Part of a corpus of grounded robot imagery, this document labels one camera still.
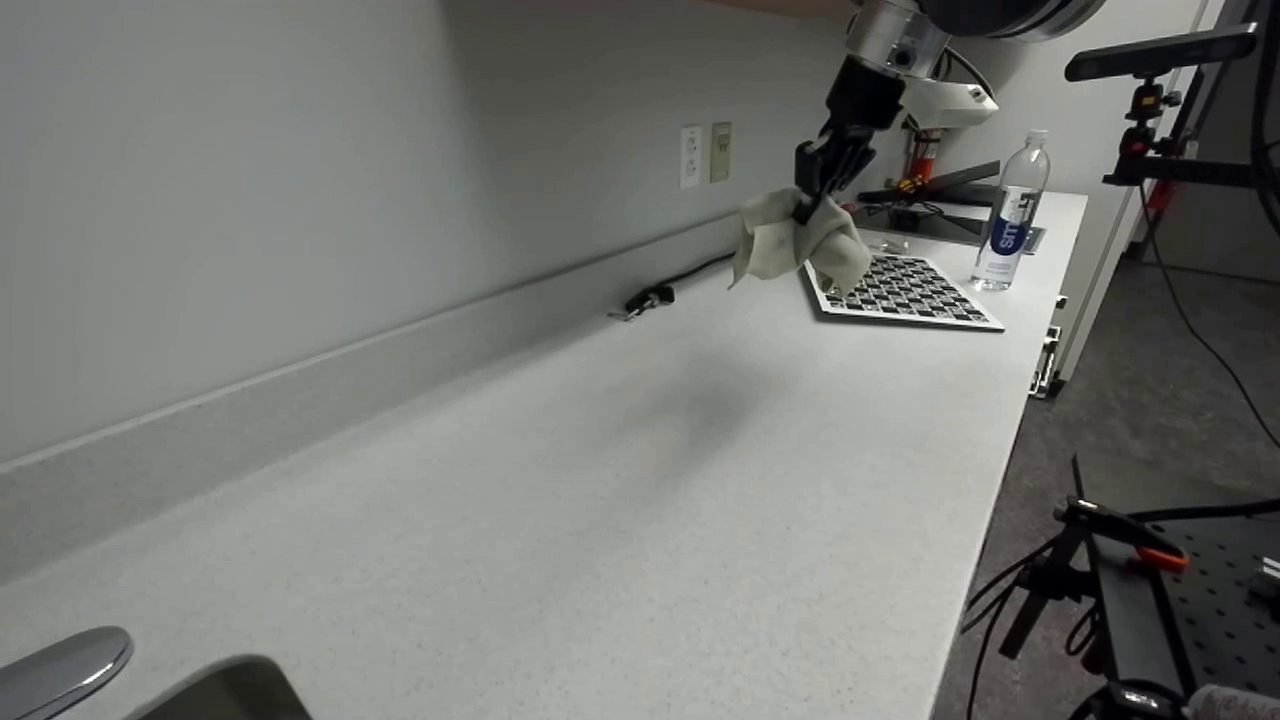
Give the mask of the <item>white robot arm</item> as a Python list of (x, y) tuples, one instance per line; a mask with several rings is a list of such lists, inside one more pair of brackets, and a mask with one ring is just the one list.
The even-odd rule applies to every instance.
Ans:
[(927, 78), (952, 41), (1066, 36), (1105, 0), (859, 0), (846, 66), (825, 99), (825, 125), (795, 147), (791, 220), (849, 190), (875, 157), (872, 141), (899, 117), (911, 80)]

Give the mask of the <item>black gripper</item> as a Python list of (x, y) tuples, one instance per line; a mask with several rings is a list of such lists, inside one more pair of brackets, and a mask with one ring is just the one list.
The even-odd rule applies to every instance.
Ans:
[(906, 80), (875, 73), (849, 58), (827, 87), (827, 122), (818, 141), (795, 147), (795, 177), (808, 182), (795, 197), (791, 220), (808, 224), (827, 202), (834, 182), (854, 182), (872, 161), (872, 136), (899, 114)]

